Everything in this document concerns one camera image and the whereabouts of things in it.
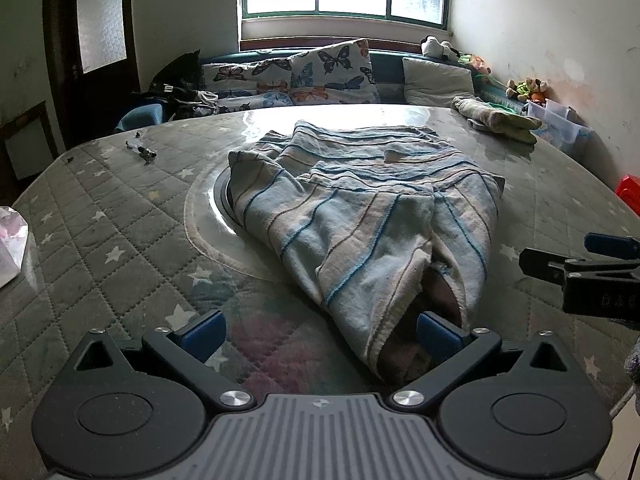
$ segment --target orange butterfly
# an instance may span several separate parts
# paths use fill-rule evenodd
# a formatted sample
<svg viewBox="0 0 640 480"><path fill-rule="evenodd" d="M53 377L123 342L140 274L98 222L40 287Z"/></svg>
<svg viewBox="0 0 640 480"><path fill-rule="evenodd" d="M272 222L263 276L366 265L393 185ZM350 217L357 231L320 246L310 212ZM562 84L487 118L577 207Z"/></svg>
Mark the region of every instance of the orange butterfly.
<svg viewBox="0 0 640 480"><path fill-rule="evenodd" d="M360 55L362 57L369 57L369 41L358 40L356 41L356 45L360 47Z"/></svg>
<svg viewBox="0 0 640 480"><path fill-rule="evenodd" d="M284 79L280 79L277 83L271 81L270 85L267 83L258 83L258 94L266 94L267 92L282 92L286 94L289 91L289 85Z"/></svg>
<svg viewBox="0 0 640 480"><path fill-rule="evenodd" d="M306 103L309 100L316 101L318 99L327 100L329 94L324 91L323 86L316 86L311 90L301 90L300 92L293 92L293 98L301 103Z"/></svg>

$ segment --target metal bolt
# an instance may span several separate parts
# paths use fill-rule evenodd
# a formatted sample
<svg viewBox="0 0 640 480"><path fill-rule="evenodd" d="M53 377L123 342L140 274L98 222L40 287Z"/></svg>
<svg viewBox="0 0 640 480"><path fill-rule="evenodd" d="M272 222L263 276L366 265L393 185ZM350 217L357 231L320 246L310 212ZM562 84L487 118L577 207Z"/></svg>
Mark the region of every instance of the metal bolt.
<svg viewBox="0 0 640 480"><path fill-rule="evenodd" d="M244 406L251 401L251 395L240 390L229 390L220 395L220 402L225 406Z"/></svg>
<svg viewBox="0 0 640 480"><path fill-rule="evenodd" d="M424 395L415 390L403 390L394 393L393 399L400 406L417 406L424 402Z"/></svg>

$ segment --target red plastic stool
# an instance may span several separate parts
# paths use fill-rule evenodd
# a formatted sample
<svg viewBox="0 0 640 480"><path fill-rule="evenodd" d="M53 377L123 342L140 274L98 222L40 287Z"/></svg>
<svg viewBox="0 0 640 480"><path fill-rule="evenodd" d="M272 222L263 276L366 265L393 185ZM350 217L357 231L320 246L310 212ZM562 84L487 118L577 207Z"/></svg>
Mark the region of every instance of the red plastic stool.
<svg viewBox="0 0 640 480"><path fill-rule="evenodd" d="M640 177L625 175L616 188L616 195L640 216Z"/></svg>

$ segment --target green window frame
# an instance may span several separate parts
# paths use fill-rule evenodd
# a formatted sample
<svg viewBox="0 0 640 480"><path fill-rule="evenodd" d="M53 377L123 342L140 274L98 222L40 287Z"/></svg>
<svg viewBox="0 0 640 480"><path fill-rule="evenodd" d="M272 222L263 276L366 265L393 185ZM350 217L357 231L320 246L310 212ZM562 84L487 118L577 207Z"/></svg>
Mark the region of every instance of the green window frame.
<svg viewBox="0 0 640 480"><path fill-rule="evenodd" d="M386 15L380 14L361 14L359 12L333 12L319 10L319 0L316 0L315 10L283 10L274 12L247 12L247 0L242 0L242 18L264 18L267 16L348 16L352 18L373 18L377 20L388 20L390 22L413 23L415 25L425 25L431 28L439 28L444 30L447 28L447 19L449 17L449 0L444 0L442 4L442 23L426 22L424 20L416 20L414 18L405 18L404 16L394 16L391 14L391 0L386 0Z"/></svg>

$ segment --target dark wooden door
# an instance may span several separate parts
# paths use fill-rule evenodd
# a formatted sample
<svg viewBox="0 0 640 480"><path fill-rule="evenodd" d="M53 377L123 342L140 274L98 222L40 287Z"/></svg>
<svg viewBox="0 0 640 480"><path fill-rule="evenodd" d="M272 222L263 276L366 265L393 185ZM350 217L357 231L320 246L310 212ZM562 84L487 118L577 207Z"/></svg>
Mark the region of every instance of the dark wooden door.
<svg viewBox="0 0 640 480"><path fill-rule="evenodd" d="M43 0L51 92L67 148L109 135L140 90L131 0Z"/></svg>

